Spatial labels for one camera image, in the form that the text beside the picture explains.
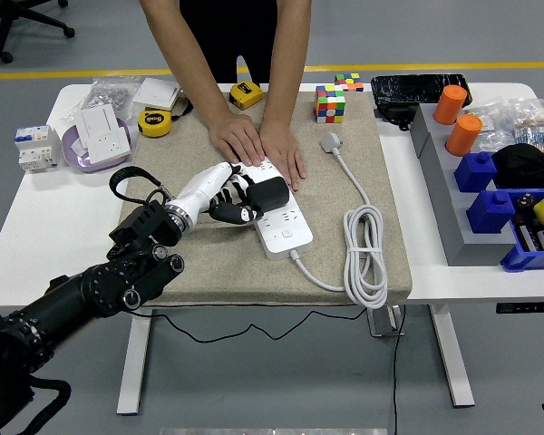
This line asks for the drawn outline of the person's right hand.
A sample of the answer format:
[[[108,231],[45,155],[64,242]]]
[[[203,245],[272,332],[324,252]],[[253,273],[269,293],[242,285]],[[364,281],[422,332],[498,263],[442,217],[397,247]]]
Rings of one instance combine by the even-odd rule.
[[[243,114],[230,111],[206,120],[211,144],[232,163],[258,166],[265,157],[253,121]]]

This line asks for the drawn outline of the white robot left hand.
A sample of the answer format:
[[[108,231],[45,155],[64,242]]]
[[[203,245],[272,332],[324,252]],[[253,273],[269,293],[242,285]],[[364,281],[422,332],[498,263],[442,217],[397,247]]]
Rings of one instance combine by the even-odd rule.
[[[198,223],[199,214],[208,212],[217,221],[243,225],[263,217],[264,213],[250,206],[235,205],[223,200],[216,203],[214,197],[227,182],[239,174],[241,167],[230,163],[219,163],[196,174],[176,198],[169,200],[164,208],[182,232],[192,231]]]

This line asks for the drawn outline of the person's left hand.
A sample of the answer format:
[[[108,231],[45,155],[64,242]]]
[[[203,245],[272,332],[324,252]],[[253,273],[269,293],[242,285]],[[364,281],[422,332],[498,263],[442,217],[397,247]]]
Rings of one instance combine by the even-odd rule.
[[[280,121],[263,121],[259,137],[268,159],[275,165],[293,192],[306,178],[306,166],[299,144],[290,127]]]

